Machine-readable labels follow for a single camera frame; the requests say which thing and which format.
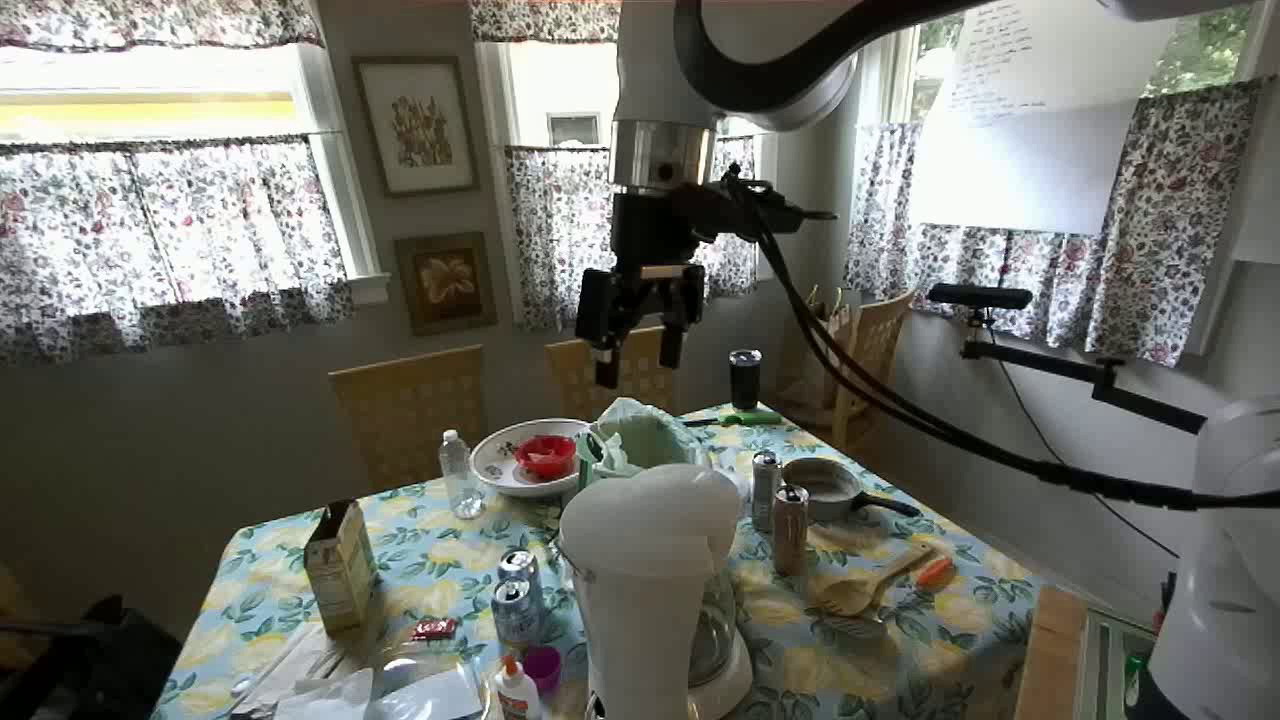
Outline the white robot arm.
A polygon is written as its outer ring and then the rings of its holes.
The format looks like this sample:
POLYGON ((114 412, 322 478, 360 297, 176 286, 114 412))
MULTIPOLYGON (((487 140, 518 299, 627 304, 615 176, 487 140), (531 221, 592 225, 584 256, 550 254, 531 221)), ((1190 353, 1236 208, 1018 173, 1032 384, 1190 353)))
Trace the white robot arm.
MULTIPOLYGON (((712 18, 712 0, 619 4, 615 196, 607 272, 589 270, 576 335, 611 353, 650 312, 664 312, 664 366, 681 366, 681 334, 700 320, 704 287, 691 254, 736 231, 796 231, 803 212, 767 185, 709 176, 712 124, 747 117, 759 128, 801 128, 827 117, 855 83, 850 60, 886 35, 954 21, 989 0, 759 0, 712 18)), ((1120 292, 1139 292, 1133 320, 1164 326, 1171 299, 1162 272, 1171 262, 1210 286, 1193 246, 1225 231, 1210 193, 1236 190, 1246 124, 1265 83, 1215 83, 1150 98, 1133 110, 1093 312, 1109 326, 1120 292)))

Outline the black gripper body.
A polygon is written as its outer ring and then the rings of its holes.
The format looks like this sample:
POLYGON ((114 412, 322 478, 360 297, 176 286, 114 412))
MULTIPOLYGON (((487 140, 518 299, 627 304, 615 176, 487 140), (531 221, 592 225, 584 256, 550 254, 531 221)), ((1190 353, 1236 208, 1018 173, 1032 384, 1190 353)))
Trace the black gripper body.
POLYGON ((589 270, 581 286, 576 335, 611 350, 644 315, 685 334, 704 315, 704 270, 696 249, 722 237, 765 242, 815 221, 789 206, 767 179, 728 170, 712 185, 681 185, 662 196, 611 196, 611 270, 589 270))

